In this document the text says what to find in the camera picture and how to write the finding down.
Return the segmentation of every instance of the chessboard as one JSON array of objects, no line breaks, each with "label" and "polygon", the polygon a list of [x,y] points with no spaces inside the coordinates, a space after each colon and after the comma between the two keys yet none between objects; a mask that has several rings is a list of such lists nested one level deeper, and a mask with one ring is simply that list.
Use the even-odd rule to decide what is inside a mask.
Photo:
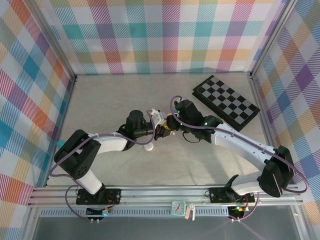
[{"label": "chessboard", "polygon": [[238,132],[260,111],[249,100],[213,75],[196,86],[192,95]]}]

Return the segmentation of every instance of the green alarm clock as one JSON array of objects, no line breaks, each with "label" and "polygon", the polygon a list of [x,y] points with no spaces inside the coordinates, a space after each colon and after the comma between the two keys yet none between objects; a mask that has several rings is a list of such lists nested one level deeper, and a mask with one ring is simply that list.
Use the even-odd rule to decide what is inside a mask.
[{"label": "green alarm clock", "polygon": [[171,204],[171,215],[185,216],[187,204],[185,201],[174,200]]}]

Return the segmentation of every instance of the plaid wall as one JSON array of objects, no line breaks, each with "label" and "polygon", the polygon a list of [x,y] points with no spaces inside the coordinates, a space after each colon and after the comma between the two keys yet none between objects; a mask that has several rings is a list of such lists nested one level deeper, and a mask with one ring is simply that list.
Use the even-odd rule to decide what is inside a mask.
[{"label": "plaid wall", "polygon": [[0,0],[0,240],[18,238],[71,86],[22,0]]},{"label": "plaid wall", "polygon": [[76,73],[147,74],[247,72],[286,0],[37,2]]},{"label": "plaid wall", "polygon": [[276,144],[310,184],[304,202],[320,238],[320,0],[298,2],[257,77]]}]

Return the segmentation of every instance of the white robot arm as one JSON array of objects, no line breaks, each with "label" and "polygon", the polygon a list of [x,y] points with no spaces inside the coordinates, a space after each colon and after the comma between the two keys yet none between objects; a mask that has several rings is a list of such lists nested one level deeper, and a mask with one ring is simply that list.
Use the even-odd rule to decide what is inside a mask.
[{"label": "white robot arm", "polygon": [[[257,168],[257,172],[247,175],[235,175],[226,184],[225,194],[232,201],[239,196],[262,191],[273,197],[282,195],[284,189],[293,178],[294,171],[287,165],[277,161],[272,155],[265,153],[264,150],[280,155],[293,164],[287,148],[281,146],[278,149],[274,149],[272,146],[263,145],[237,132],[214,116],[203,117],[189,100],[176,103],[175,109],[179,119],[183,122],[196,126],[214,127],[216,130],[191,129],[178,123],[172,115],[166,118],[165,114],[153,109],[151,116],[156,127],[155,140],[159,137],[169,136],[172,131],[182,130],[192,133],[199,140],[205,140],[230,149],[252,163]],[[219,131],[219,129],[227,130],[231,134]],[[97,202],[99,202],[99,199],[103,198],[101,195],[103,195],[105,186],[90,169],[96,155],[111,151],[126,151],[134,145],[131,141],[118,137],[119,135],[135,141],[139,137],[151,135],[152,133],[152,124],[146,122],[143,118],[143,113],[133,110],[126,119],[126,123],[117,132],[113,133],[114,136],[97,136],[97,138],[88,141],[81,151],[77,151],[67,158],[60,166],[77,180],[91,196],[97,198]],[[233,133],[243,137],[244,140],[234,137]],[[77,130],[56,153],[54,161],[57,163],[82,141],[94,135],[97,134],[87,134],[83,130]],[[255,148],[252,144],[249,144],[249,141],[251,143],[254,142],[264,150]]]}]

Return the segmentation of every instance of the mounting plate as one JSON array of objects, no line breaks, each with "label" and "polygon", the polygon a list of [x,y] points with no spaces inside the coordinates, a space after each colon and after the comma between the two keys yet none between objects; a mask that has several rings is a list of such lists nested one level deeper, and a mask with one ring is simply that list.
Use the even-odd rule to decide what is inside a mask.
[{"label": "mounting plate", "polygon": [[246,197],[248,198],[248,203],[255,202],[255,196],[254,195],[250,196],[250,193],[247,193],[246,195],[243,195],[243,196],[240,196],[240,195],[234,193],[235,201],[232,201],[226,195],[226,189],[224,187],[211,187],[211,188],[209,188],[209,195],[210,195],[210,203],[212,203],[212,204],[246,203],[247,202]]},{"label": "mounting plate", "polygon": [[97,198],[89,194],[85,189],[79,189],[77,192],[77,198],[75,204],[77,205],[118,205],[121,199],[121,189],[109,188],[104,189],[104,198],[101,202],[97,201]]}]

